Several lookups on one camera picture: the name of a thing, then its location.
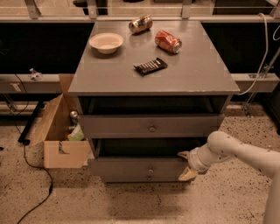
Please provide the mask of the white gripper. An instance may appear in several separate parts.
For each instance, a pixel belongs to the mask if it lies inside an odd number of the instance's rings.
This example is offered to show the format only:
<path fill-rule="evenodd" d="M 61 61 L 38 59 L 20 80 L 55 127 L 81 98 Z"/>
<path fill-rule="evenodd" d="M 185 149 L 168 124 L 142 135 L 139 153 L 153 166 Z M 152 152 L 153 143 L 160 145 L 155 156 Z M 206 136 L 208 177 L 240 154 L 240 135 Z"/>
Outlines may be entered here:
<path fill-rule="evenodd" d="M 195 149 L 189 151 L 181 151 L 178 152 L 177 155 L 179 157 L 188 159 L 188 164 L 190 167 L 186 167 L 184 171 L 179 175 L 179 181 L 189 181 L 198 176 L 198 173 L 205 173 L 210 166 L 203 164 L 200 159 L 200 153 L 202 152 L 202 148 L 196 147 Z"/>

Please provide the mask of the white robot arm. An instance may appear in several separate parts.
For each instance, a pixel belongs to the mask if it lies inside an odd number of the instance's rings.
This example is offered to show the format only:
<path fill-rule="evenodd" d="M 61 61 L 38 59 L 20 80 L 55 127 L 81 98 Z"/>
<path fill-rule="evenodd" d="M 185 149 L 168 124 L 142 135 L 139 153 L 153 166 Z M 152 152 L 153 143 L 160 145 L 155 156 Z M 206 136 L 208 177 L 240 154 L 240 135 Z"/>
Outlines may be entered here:
<path fill-rule="evenodd" d="M 187 166 L 179 181 L 188 181 L 206 172 L 211 165 L 237 158 L 272 179 L 262 224 L 280 224 L 280 153 L 243 143 L 223 131 L 212 132 L 206 143 L 191 151 L 181 151 Z"/>

